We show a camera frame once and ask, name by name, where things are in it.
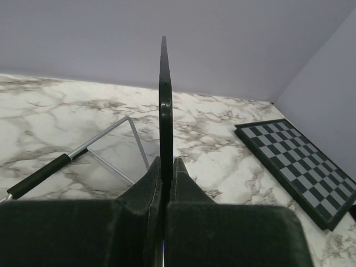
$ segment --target black grip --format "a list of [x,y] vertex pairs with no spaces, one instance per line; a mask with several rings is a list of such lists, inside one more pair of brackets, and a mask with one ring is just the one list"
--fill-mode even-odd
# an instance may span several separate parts
[[67,154],[63,154],[11,187],[7,192],[12,195],[14,200],[18,199],[70,162],[71,158]]

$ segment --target chessboard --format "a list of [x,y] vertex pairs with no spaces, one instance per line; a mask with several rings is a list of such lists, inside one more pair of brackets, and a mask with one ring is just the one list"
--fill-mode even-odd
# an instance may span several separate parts
[[356,199],[356,183],[285,119],[235,127],[312,220],[334,230]]

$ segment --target silver wire frame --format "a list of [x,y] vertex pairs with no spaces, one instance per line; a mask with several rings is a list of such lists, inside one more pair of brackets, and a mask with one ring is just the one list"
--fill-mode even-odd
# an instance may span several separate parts
[[[101,157],[100,155],[96,154],[94,151],[92,151],[91,149],[89,149],[88,147],[90,145],[92,145],[94,142],[98,141],[100,138],[104,137],[105,135],[107,135],[109,132],[111,132],[112,130],[114,130],[115,128],[117,128],[119,125],[123,124],[125,121],[128,121],[130,123],[131,126],[131,130],[132,133],[134,134],[134,137],[136,139],[137,145],[139,146],[140,152],[141,152],[141,156],[142,159],[144,160],[146,169],[148,170],[150,168],[150,164],[149,161],[146,157],[145,151],[144,151],[144,147],[142,146],[139,134],[137,133],[134,121],[132,120],[131,117],[124,117],[122,119],[120,119],[119,121],[115,122],[113,125],[111,125],[110,127],[108,127],[107,129],[103,130],[101,133],[99,133],[98,135],[96,135],[95,137],[93,137],[92,139],[86,141],[83,145],[77,147],[76,149],[74,149],[72,152],[70,152],[68,154],[68,156],[71,158],[71,160],[73,160],[73,158],[79,154],[80,152],[82,152],[84,149],[87,149],[89,153],[91,153],[96,159],[98,159],[99,161],[101,161],[103,164],[105,164],[109,169],[111,169],[112,171],[114,171],[116,174],[122,176],[126,181],[130,182],[131,184],[134,184],[134,182],[128,178],[122,171],[118,170],[117,168],[115,168],[112,164],[110,164],[107,160],[105,160],[103,157]],[[0,200],[1,202],[4,201],[10,201],[12,200],[12,195],[8,194],[6,197],[4,197],[3,199]]]

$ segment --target lavender wall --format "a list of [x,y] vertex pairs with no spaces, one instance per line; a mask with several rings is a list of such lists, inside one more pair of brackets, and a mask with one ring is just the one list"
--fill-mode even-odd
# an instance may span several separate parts
[[356,10],[275,105],[356,181]]
[[0,3],[0,72],[273,101],[356,0],[16,0]]

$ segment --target marble countertop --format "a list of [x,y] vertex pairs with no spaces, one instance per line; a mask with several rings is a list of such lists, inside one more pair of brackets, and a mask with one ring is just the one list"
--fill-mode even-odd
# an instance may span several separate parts
[[[173,93],[174,156],[216,202],[272,204],[300,219],[316,267],[356,266],[356,224],[347,213],[321,231],[235,136],[234,125],[283,115],[271,104]],[[52,159],[70,152],[124,116],[134,120],[150,162],[159,155],[158,91],[51,78],[0,75],[0,198]],[[137,181],[146,172],[128,123],[92,149]],[[103,199],[130,183],[90,155],[52,175],[21,199]]]

